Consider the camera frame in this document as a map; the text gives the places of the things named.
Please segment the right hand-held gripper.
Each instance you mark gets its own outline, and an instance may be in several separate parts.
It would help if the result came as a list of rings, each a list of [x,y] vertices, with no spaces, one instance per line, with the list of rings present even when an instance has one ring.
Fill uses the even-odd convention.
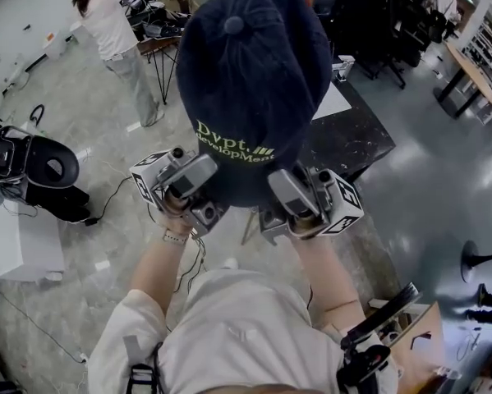
[[[327,168],[279,169],[269,174],[269,186],[274,202],[259,211],[259,221],[271,244],[278,236],[335,236],[363,217],[354,187]]]

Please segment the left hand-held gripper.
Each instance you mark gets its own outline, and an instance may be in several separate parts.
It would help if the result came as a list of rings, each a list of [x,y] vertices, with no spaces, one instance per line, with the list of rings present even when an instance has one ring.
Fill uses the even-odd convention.
[[[169,217],[184,217],[196,237],[212,231],[229,210],[207,192],[217,170],[218,164],[208,154],[182,147],[152,153],[130,168],[142,199]]]

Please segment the person's left hand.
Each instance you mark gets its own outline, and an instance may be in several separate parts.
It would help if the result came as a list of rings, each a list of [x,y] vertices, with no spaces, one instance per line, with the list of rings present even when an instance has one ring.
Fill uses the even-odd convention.
[[[157,221],[161,227],[181,237],[189,236],[193,230],[193,226],[184,217],[169,217],[161,210],[158,212]]]

